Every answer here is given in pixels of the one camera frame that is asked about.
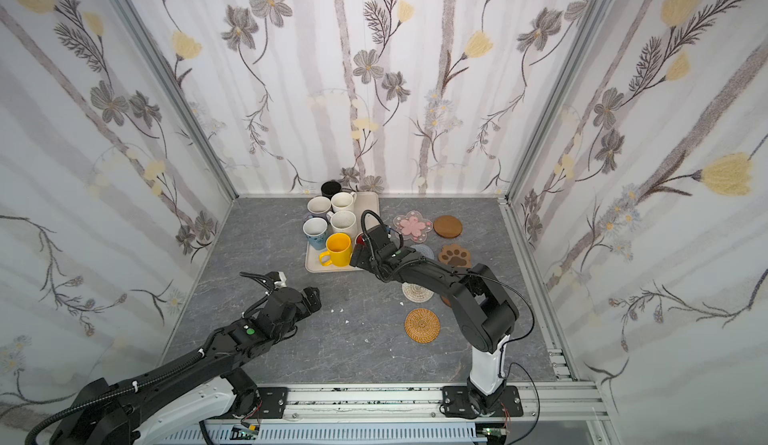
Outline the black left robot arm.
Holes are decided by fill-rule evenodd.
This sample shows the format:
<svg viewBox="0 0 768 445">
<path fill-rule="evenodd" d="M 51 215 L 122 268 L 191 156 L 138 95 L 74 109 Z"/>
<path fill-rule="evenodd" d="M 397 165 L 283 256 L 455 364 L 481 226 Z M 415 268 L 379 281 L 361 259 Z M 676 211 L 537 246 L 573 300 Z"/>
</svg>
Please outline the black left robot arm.
<svg viewBox="0 0 768 445">
<path fill-rule="evenodd" d="M 258 417 L 269 400 L 244 365 L 290 338 L 320 308 L 318 288 L 279 287 L 182 357 L 115 384 L 89 383 L 25 441 L 35 444 L 52 428 L 53 444 L 149 444 L 209 418 Z"/>
</svg>

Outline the yellow mug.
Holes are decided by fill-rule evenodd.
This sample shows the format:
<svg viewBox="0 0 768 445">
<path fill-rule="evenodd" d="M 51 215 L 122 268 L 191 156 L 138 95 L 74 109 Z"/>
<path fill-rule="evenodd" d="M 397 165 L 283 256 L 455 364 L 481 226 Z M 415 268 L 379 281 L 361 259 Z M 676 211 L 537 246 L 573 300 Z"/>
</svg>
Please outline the yellow mug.
<svg viewBox="0 0 768 445">
<path fill-rule="evenodd" d="M 349 266 L 353 249 L 354 243 L 346 234 L 332 234 L 326 241 L 326 250 L 319 254 L 318 262 L 322 266 Z"/>
</svg>

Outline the brown paw cork coaster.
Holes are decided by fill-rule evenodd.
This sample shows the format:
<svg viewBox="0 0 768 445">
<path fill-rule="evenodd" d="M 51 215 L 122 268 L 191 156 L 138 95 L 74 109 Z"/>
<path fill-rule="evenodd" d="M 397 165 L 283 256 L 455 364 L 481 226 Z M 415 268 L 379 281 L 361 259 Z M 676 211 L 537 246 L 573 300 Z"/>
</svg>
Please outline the brown paw cork coaster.
<svg viewBox="0 0 768 445">
<path fill-rule="evenodd" d="M 438 260 L 448 266 L 470 268 L 471 252 L 463 246 L 453 243 L 444 245 L 437 255 Z"/>
</svg>

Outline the light blue woven coaster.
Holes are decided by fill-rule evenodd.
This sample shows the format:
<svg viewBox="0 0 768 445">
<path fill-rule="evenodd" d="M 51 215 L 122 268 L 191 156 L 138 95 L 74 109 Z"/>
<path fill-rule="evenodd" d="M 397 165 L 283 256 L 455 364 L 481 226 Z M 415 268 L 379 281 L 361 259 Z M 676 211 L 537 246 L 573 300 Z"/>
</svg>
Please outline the light blue woven coaster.
<svg viewBox="0 0 768 445">
<path fill-rule="evenodd" d="M 425 244 L 414 244 L 412 248 L 418 251 L 419 253 L 421 253 L 426 258 L 429 258 L 429 259 L 435 258 L 435 254 L 433 250 Z"/>
</svg>

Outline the wicker rattan round coaster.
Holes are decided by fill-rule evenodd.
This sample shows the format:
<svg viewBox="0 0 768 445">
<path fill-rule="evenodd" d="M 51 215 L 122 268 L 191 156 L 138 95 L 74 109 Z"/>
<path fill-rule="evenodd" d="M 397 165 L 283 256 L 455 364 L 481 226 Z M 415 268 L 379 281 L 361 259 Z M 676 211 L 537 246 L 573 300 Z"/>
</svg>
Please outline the wicker rattan round coaster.
<svg viewBox="0 0 768 445">
<path fill-rule="evenodd" d="M 441 324 L 434 312 L 425 308 L 418 308 L 406 316 L 404 329 L 407 336 L 413 341 L 427 344 L 439 336 Z"/>
</svg>

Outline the multicolour woven round coaster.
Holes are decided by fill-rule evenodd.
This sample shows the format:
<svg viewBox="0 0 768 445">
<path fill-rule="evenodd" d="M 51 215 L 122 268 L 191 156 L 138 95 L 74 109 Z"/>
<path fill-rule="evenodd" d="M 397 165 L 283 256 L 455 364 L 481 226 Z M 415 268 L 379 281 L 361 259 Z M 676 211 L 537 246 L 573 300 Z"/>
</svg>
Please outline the multicolour woven round coaster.
<svg viewBox="0 0 768 445">
<path fill-rule="evenodd" d="M 414 303 L 425 303 L 434 296 L 434 293 L 427 288 L 411 283 L 403 283 L 402 292 L 408 300 Z"/>
</svg>

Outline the pink flower silicone coaster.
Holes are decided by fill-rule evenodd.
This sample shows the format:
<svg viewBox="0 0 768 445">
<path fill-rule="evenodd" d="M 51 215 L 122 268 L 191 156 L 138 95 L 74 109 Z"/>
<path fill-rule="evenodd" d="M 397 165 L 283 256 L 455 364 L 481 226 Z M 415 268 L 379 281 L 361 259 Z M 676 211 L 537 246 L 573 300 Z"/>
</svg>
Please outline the pink flower silicone coaster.
<svg viewBox="0 0 768 445">
<path fill-rule="evenodd" d="M 404 215 L 397 215 L 393 220 L 393 226 L 404 239 L 417 244 L 424 243 L 428 234 L 433 230 L 433 222 L 417 210 L 411 210 Z"/>
</svg>

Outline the blue patterned mug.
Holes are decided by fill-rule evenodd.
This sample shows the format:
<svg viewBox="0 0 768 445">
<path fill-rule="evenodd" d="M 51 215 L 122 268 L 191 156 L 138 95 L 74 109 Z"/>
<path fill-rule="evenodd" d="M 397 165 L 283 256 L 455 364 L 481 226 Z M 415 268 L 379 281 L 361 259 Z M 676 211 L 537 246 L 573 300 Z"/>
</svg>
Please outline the blue patterned mug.
<svg viewBox="0 0 768 445">
<path fill-rule="evenodd" d="M 304 222 L 302 231 L 308 244 L 313 249 L 323 251 L 326 248 L 326 241 L 331 232 L 329 223 L 326 219 L 321 217 L 311 217 Z"/>
</svg>

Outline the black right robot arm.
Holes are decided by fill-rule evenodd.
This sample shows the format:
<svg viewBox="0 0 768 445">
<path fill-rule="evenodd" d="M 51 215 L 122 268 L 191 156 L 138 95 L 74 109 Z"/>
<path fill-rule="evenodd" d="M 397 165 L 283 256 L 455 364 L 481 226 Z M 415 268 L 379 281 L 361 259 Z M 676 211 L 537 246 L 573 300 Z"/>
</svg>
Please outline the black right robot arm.
<svg viewBox="0 0 768 445">
<path fill-rule="evenodd" d="M 430 259 L 401 241 L 394 242 L 381 224 L 362 229 L 351 265 L 384 283 L 415 284 L 449 301 L 460 332 L 472 346 L 465 414 L 490 414 L 506 388 L 502 363 L 519 317 L 490 268 L 478 264 L 462 269 Z"/>
</svg>

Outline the plain wooden round coaster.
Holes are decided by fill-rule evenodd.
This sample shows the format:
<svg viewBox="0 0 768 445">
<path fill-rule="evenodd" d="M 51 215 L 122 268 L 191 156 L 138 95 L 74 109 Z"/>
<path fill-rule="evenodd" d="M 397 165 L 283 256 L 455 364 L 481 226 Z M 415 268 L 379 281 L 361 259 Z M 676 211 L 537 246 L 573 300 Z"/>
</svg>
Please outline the plain wooden round coaster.
<svg viewBox="0 0 768 445">
<path fill-rule="evenodd" d="M 455 216 L 441 215 L 433 221 L 433 230 L 440 237 L 452 239 L 463 232 L 463 224 Z"/>
</svg>

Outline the speckled white mug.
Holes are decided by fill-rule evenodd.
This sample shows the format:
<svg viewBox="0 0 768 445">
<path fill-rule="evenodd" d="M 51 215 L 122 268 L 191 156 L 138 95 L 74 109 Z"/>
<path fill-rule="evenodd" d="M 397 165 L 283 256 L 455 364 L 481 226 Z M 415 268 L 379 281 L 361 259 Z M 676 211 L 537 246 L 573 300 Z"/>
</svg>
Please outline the speckled white mug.
<svg viewBox="0 0 768 445">
<path fill-rule="evenodd" d="M 349 210 L 331 212 L 330 226 L 334 234 L 343 233 L 350 239 L 355 239 L 358 235 L 358 218 Z"/>
</svg>

